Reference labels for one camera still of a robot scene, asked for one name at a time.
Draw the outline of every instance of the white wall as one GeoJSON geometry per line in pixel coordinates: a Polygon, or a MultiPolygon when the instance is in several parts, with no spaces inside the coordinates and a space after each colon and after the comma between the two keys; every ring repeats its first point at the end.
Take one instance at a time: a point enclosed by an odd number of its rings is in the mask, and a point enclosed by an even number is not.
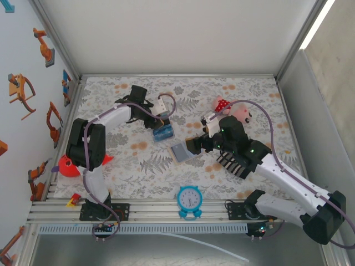
{"type": "MultiPolygon", "coordinates": [[[[39,41],[33,36],[33,28],[42,26],[28,1],[11,0],[15,13],[5,13],[0,6],[1,49],[0,49],[0,140],[7,143],[8,151],[0,156],[0,249],[24,225],[31,202],[31,190],[27,172],[54,156],[53,141],[46,125],[49,101],[52,101],[64,122],[69,106],[64,108],[62,94],[62,71],[66,67],[58,53],[55,64],[46,68],[40,54],[39,41]],[[9,96],[8,74],[19,73],[32,83],[36,96],[28,100],[36,111],[21,121],[27,113],[24,106],[9,96]]],[[[47,45],[53,44],[44,37],[47,45]]],[[[59,127],[58,119],[52,115],[52,125],[59,127]]],[[[44,181],[49,177],[53,161],[47,165],[44,181]]]]}
{"type": "Polygon", "coordinates": [[[276,74],[315,1],[41,2],[84,74],[276,74]]]}
{"type": "Polygon", "coordinates": [[[355,168],[354,12],[354,0],[336,0],[306,53],[355,168]]]}

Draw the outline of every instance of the clock face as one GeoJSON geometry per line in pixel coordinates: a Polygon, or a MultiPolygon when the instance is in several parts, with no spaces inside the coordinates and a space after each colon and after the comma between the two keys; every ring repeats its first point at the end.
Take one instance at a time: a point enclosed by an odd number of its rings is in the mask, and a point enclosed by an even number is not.
{"type": "Polygon", "coordinates": [[[201,196],[193,188],[184,189],[179,196],[180,204],[185,209],[195,209],[201,202],[201,196]]]}

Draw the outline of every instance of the floral tablecloth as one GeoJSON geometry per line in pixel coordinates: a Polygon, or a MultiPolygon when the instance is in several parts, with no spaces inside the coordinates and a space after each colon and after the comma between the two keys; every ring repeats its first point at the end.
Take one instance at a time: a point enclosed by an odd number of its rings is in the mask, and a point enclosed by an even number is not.
{"type": "MultiPolygon", "coordinates": [[[[250,173],[246,180],[228,173],[216,162],[217,151],[198,156],[176,166],[167,148],[187,137],[201,135],[201,117],[211,111],[218,95],[232,101],[247,99],[259,103],[271,115],[275,127],[276,151],[280,159],[297,172],[296,156],[285,111],[275,80],[268,78],[185,78],[122,77],[88,78],[76,117],[93,118],[110,108],[114,101],[130,93],[132,85],[148,89],[147,99],[159,93],[176,98],[177,109],[171,117],[175,138],[155,144],[151,131],[137,121],[117,127],[106,136],[107,154],[114,160],[103,167],[105,184],[113,198],[173,199],[180,186],[198,186],[205,199],[245,198],[253,190],[264,190],[279,198],[289,196],[269,180],[250,173]]],[[[171,99],[164,98],[171,109],[171,99]]],[[[249,137],[270,145],[270,129],[264,114],[249,106],[252,119],[245,125],[249,137]]],[[[86,196],[82,178],[59,175],[55,197],[70,198],[73,193],[86,196]]]]}

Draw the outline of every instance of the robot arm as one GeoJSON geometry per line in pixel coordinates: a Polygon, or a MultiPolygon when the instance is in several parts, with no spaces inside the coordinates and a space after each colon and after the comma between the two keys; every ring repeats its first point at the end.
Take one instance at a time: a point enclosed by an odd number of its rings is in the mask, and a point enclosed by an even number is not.
{"type": "Polygon", "coordinates": [[[314,185],[297,172],[281,162],[278,166],[271,149],[263,143],[249,139],[241,122],[228,116],[216,122],[211,119],[214,114],[202,120],[204,134],[186,141],[187,149],[193,154],[199,154],[201,149],[206,152],[217,149],[222,153],[232,154],[229,163],[237,164],[234,172],[241,178],[246,178],[250,172],[268,178],[287,192],[295,201],[285,201],[255,190],[245,201],[245,212],[251,218],[260,214],[271,215],[292,222],[306,232],[314,241],[327,244],[340,225],[343,217],[320,197],[330,200],[345,212],[346,199],[343,194],[328,191],[314,185]],[[316,191],[314,195],[302,184],[316,191]]]}
{"type": "MultiPolygon", "coordinates": [[[[102,174],[102,163],[106,154],[106,134],[131,119],[134,121],[142,120],[147,129],[157,129],[164,125],[163,119],[151,117],[137,107],[140,106],[148,113],[152,113],[153,111],[155,115],[166,111],[162,99],[159,99],[156,105],[145,100],[146,92],[146,89],[133,85],[130,95],[117,100],[111,109],[95,117],[95,122],[90,123],[88,127],[89,171],[85,173],[84,185],[90,192],[90,195],[87,197],[87,204],[91,205],[92,209],[99,210],[94,214],[99,219],[106,219],[109,215],[107,209],[98,206],[99,202],[111,206],[109,191],[105,186],[102,174]],[[117,106],[122,104],[128,105],[117,108],[117,106]]],[[[65,152],[67,158],[71,159],[72,164],[77,167],[81,174],[87,169],[84,149],[84,130],[88,124],[88,120],[74,120],[65,152]]]]}

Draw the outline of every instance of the white cable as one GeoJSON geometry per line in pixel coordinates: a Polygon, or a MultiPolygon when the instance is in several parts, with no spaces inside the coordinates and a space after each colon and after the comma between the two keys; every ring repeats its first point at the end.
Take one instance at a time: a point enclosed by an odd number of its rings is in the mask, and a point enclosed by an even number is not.
{"type": "Polygon", "coordinates": [[[224,253],[226,253],[226,254],[228,254],[230,256],[233,256],[233,257],[235,257],[237,259],[241,259],[241,260],[244,260],[245,262],[249,262],[248,259],[243,258],[242,256],[239,256],[239,255],[234,254],[232,252],[229,252],[228,250],[225,250],[223,248],[217,247],[216,245],[208,244],[206,242],[202,242],[202,241],[190,238],[190,237],[181,236],[179,234],[169,234],[169,233],[158,233],[158,234],[160,234],[162,236],[182,238],[182,239],[185,239],[185,240],[188,240],[188,241],[192,241],[192,242],[195,242],[195,243],[198,243],[198,244],[201,244],[201,245],[206,245],[207,247],[217,249],[217,250],[222,251],[222,252],[224,252],[224,253]]]}

